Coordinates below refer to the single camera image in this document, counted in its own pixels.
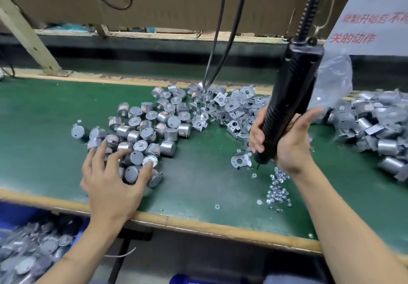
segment green work surface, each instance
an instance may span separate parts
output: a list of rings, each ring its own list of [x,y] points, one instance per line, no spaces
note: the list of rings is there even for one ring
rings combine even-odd
[[[118,104],[153,101],[152,87],[103,83],[7,79],[0,84],[0,186],[12,191],[86,202],[79,187],[86,145],[70,135],[77,120],[107,128]],[[408,188],[381,172],[374,154],[331,142],[333,129],[312,126],[316,163],[347,203],[394,250],[408,254]],[[231,157],[241,144],[209,123],[179,139],[173,158],[161,158],[163,181],[140,211],[222,225],[315,238],[312,221],[291,180],[284,186],[292,207],[268,209],[273,165],[236,170]]]

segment red chinese text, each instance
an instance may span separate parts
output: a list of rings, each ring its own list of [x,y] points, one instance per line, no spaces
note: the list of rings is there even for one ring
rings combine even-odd
[[[334,42],[334,43],[370,43],[375,40],[377,37],[376,34],[349,34],[349,33],[337,33],[334,34],[329,40],[329,42]]]
[[[385,24],[385,23],[408,23],[408,12],[394,12],[385,14],[345,14],[344,23],[352,24]]]

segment hand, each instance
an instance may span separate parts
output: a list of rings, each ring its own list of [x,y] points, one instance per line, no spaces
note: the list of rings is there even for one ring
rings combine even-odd
[[[120,159],[131,150],[119,150],[104,163],[107,141],[92,148],[82,166],[81,187],[89,195],[91,222],[107,229],[121,229],[139,207],[147,182],[151,179],[153,163],[146,163],[134,185],[123,183],[118,169]]]
[[[263,152],[265,135],[261,126],[264,122],[266,109],[258,111],[257,118],[252,125],[249,146],[252,152]],[[308,129],[310,123],[323,113],[322,107],[315,107],[303,115],[295,115],[286,129],[285,135],[278,142],[277,158],[274,159],[278,167],[289,175],[302,173],[306,167],[313,164],[310,154]]]

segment clear plastic bag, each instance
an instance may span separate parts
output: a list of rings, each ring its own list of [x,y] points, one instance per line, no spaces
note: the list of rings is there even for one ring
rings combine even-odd
[[[349,55],[325,51],[317,70],[317,79],[309,109],[322,106],[327,110],[353,90],[353,69]]]

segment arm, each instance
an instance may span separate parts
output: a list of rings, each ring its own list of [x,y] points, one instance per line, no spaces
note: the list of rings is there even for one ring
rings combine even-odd
[[[312,218],[327,265],[336,283],[408,283],[408,271],[375,232],[330,185],[310,155],[308,129],[322,112],[313,108],[289,126],[278,143],[275,162],[299,189]],[[251,129],[252,151],[262,152],[260,110]]]
[[[119,234],[126,220],[139,207],[143,191],[151,178],[153,163],[146,163],[135,185],[122,182],[119,160],[130,150],[109,156],[105,164],[106,140],[95,152],[90,150],[82,167],[81,187],[89,194],[91,221],[80,239],[38,284],[85,284],[92,277],[99,261]]]

